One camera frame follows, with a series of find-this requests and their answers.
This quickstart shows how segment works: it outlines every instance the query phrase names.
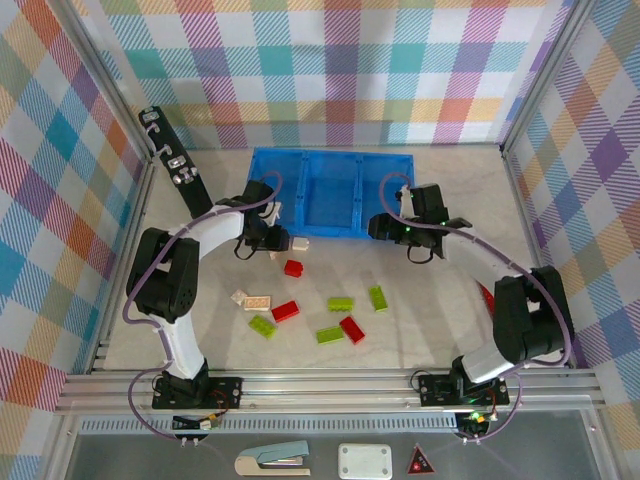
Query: colorful checkered fabric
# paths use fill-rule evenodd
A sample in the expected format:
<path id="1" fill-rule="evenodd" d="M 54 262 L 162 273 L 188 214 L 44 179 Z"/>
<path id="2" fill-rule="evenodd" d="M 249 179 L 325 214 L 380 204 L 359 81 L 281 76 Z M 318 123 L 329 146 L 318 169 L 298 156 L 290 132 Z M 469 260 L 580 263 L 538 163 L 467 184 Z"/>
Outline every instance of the colorful checkered fabric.
<path id="1" fill-rule="evenodd" d="M 516 146 L 530 220 L 563 277 L 576 354 L 640 476 L 640 1 L 601 0 Z"/>
<path id="2" fill-rule="evenodd" d="M 0 478 L 30 479 L 142 165 L 45 0 L 0 11 Z"/>
<path id="3" fill-rule="evenodd" d="M 75 0 L 187 148 L 496 141 L 571 3 Z"/>

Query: red lego brick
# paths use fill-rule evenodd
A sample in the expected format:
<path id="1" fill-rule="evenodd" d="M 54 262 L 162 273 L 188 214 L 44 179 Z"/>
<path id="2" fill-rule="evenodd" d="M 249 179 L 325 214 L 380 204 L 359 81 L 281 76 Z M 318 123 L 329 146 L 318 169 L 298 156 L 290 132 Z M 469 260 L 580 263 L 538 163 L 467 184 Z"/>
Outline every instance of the red lego brick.
<path id="1" fill-rule="evenodd" d="M 302 270 L 304 270 L 302 264 L 295 260 L 287 260 L 287 263 L 284 266 L 284 273 L 290 277 L 300 278 L 302 276 Z"/>
<path id="2" fill-rule="evenodd" d="M 493 317 L 493 314 L 496 311 L 495 299 L 493 298 L 493 295 L 491 295 L 491 292 L 484 288 L 484 286 L 480 285 L 480 290 L 482 291 L 482 296 L 484 297 L 484 303 L 487 305 L 487 310 L 489 310 L 489 313 Z"/>
<path id="3" fill-rule="evenodd" d="M 342 320 L 340 322 L 340 326 L 342 327 L 342 330 L 344 331 L 344 333 L 347 334 L 347 337 L 351 339 L 354 345 L 357 345 L 365 337 L 365 334 L 362 331 L 362 329 L 358 326 L 356 321 L 351 317 L 347 317 L 344 320 Z"/>
<path id="4" fill-rule="evenodd" d="M 298 304 L 295 301 L 291 300 L 284 305 L 280 305 L 279 307 L 272 309 L 271 313 L 273 314 L 273 318 L 275 319 L 276 323 L 280 323 L 287 318 L 291 318 L 294 315 L 299 314 L 300 309 L 298 308 Z"/>

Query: blue plastic tray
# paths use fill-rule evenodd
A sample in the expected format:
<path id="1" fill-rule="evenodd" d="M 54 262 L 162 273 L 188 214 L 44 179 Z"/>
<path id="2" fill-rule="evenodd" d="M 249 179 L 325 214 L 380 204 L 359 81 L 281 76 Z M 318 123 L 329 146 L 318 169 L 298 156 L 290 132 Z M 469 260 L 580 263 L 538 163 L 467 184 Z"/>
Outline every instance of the blue plastic tray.
<path id="1" fill-rule="evenodd" d="M 391 172 L 408 175 L 413 182 L 413 156 L 382 153 L 328 152 L 256 148 L 250 180 L 270 170 L 280 172 L 283 185 L 280 225 L 293 235 L 369 238 L 369 219 L 383 213 L 378 198 L 382 178 Z M 275 177 L 265 179 L 276 186 Z M 402 179 L 391 179 L 385 198 L 399 211 L 395 192 Z"/>

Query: white floor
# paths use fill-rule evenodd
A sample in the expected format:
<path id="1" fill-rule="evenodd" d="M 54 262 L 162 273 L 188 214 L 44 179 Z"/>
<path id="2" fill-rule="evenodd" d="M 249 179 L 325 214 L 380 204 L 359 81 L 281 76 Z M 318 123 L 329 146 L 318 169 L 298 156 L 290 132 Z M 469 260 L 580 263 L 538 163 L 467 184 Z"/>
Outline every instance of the white floor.
<path id="1" fill-rule="evenodd" d="M 416 182 L 438 183 L 450 216 L 466 218 L 514 260 L 531 263 L 496 147 L 367 150 L 413 154 Z M 191 154 L 214 201 L 242 192 L 251 153 Z M 144 228 L 169 229 L 189 219 L 162 169 Z M 200 263 L 193 317 L 210 367 L 447 367 L 452 359 L 489 338 L 490 318 L 477 284 L 464 271 L 437 258 L 428 265 L 410 264 L 406 249 L 392 243 L 310 240 L 307 252 L 287 252 L 275 261 L 267 253 L 258 253 L 242 262 L 233 256 L 229 243 Z M 282 267 L 288 258 L 304 264 L 302 278 L 284 275 Z M 368 298 L 372 285 L 382 286 L 388 312 L 373 311 Z M 252 312 L 243 311 L 229 299 L 236 289 L 251 295 L 271 295 L 274 306 L 295 299 L 301 314 L 281 323 L 276 335 L 266 340 L 247 326 Z M 367 335 L 359 345 L 352 345 L 348 339 L 317 345 L 316 330 L 336 326 L 345 316 L 327 311 L 326 302 L 332 296 L 355 298 L 353 316 Z M 272 318 L 268 312 L 264 315 Z M 129 326 L 122 320 L 116 323 L 105 368 L 141 369 L 159 365 L 163 359 L 159 339 L 149 327 Z"/>

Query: black triangle sign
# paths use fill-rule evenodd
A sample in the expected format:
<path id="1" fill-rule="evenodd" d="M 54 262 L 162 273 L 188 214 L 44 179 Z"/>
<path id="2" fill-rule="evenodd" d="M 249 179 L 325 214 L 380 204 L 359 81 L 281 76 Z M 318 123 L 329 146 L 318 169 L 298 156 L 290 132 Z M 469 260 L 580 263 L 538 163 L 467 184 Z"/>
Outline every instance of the black triangle sign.
<path id="1" fill-rule="evenodd" d="M 427 456 L 422 451 L 422 448 L 420 448 L 420 445 L 416 445 L 416 448 L 413 449 L 411 464 L 409 465 L 407 474 L 423 475 L 425 473 L 436 473 L 436 471 L 429 463 L 429 460 L 427 460 Z"/>

